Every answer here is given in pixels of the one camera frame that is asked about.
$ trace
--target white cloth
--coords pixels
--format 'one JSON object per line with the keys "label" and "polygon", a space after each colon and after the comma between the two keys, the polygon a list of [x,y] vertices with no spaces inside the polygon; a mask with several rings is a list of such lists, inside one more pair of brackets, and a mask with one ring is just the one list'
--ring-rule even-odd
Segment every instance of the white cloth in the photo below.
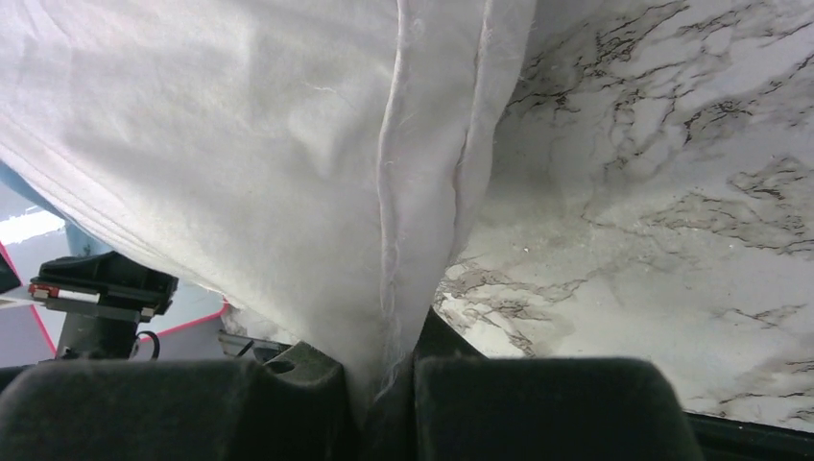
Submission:
{"label": "white cloth", "polygon": [[341,362],[361,419],[466,243],[534,8],[0,2],[0,158]]}

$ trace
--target black plastic mount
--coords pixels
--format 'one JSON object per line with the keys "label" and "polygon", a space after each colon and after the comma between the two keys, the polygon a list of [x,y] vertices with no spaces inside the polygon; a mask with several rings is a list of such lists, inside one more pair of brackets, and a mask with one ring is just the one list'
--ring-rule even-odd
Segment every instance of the black plastic mount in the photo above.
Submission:
{"label": "black plastic mount", "polygon": [[178,289],[178,279],[154,271],[126,257],[104,255],[61,257],[39,267],[32,285],[53,286],[77,293],[98,294],[99,306],[163,315]]}
{"label": "black plastic mount", "polygon": [[682,413],[650,364],[488,360],[431,312],[414,357],[350,421],[342,367],[54,361],[0,370],[0,459],[811,459],[811,434]]}

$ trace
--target marble surface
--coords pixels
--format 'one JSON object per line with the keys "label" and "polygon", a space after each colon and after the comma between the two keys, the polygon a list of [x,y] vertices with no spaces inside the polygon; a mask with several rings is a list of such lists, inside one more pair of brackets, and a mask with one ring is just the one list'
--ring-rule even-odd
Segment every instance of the marble surface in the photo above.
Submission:
{"label": "marble surface", "polygon": [[540,1],[436,308],[491,356],[655,362],[814,431],[814,3]]}

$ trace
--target screw hole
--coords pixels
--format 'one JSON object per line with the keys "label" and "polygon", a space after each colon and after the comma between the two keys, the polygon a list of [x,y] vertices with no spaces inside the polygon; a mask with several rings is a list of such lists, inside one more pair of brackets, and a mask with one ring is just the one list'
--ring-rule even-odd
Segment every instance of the screw hole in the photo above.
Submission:
{"label": "screw hole", "polygon": [[288,360],[269,360],[266,362],[266,367],[277,375],[288,373],[294,370],[294,364]]}

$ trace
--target red trim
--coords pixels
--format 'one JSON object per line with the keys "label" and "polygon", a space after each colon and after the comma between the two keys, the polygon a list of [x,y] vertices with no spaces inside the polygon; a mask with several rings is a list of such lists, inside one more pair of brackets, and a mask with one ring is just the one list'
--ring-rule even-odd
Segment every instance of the red trim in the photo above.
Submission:
{"label": "red trim", "polygon": [[[12,270],[14,271],[15,274],[17,274],[17,269],[14,267],[14,263],[12,262],[12,259],[9,257],[9,252],[6,251],[6,247],[3,246],[3,242],[0,242],[0,255],[3,256],[6,259],[6,261],[9,262],[9,265],[12,267]],[[48,344],[48,349],[51,350],[52,354],[56,354],[57,353],[57,347],[54,345],[54,341],[51,340],[51,335],[48,334],[48,329],[45,328],[45,324],[42,323],[42,318],[39,317],[39,313],[36,311],[36,307],[34,307],[34,305],[32,304],[29,308],[31,309],[31,313],[34,315],[34,320],[36,321],[36,325],[39,327],[39,332],[42,334],[42,337],[45,338],[45,342]],[[220,311],[218,311],[218,312],[216,312],[214,314],[207,315],[207,316],[202,317],[200,319],[193,320],[192,322],[187,322],[185,324],[181,324],[181,325],[169,328],[169,329],[165,329],[161,333],[158,333],[158,336],[164,336],[164,335],[176,332],[176,331],[178,331],[180,329],[193,327],[193,326],[195,326],[197,324],[202,324],[203,322],[208,322],[210,320],[214,320],[214,319],[220,317],[221,315],[223,315],[223,313],[226,312],[227,308],[228,308],[228,302],[227,302],[227,299],[224,298],[224,306]],[[150,340],[149,337],[142,338],[142,341],[149,341],[149,340]]]}
{"label": "red trim", "polygon": [[[0,255],[6,259],[6,262],[9,263],[9,266],[12,267],[12,270],[17,275],[17,278],[20,278],[20,275],[17,273],[17,268],[14,267],[14,262],[12,261],[11,257],[9,256],[9,252],[6,251],[6,247],[3,246],[3,242],[0,242]],[[31,313],[34,315],[34,320],[36,325],[39,327],[39,332],[42,334],[42,337],[45,338],[45,343],[48,345],[48,349],[51,350],[52,354],[57,353],[57,347],[54,346],[54,341],[51,341],[51,336],[48,334],[48,330],[45,329],[45,324],[42,323],[42,319],[39,317],[39,313],[36,311],[36,307],[33,304],[29,306],[31,309]]]}
{"label": "red trim", "polygon": [[[158,336],[165,336],[165,335],[170,334],[170,333],[175,333],[176,331],[184,329],[184,328],[194,327],[195,325],[202,324],[203,322],[208,322],[210,320],[217,319],[218,317],[223,315],[224,312],[227,311],[227,309],[228,309],[228,302],[227,302],[227,299],[224,298],[224,306],[218,312],[215,312],[214,314],[209,314],[209,315],[207,315],[205,317],[201,317],[200,319],[193,320],[192,322],[187,322],[185,324],[181,324],[181,325],[178,325],[178,326],[175,326],[175,327],[172,327],[172,328],[165,329],[161,333],[156,333],[156,334]],[[152,341],[152,340],[148,336],[142,337],[141,342],[145,342],[145,341]]]}

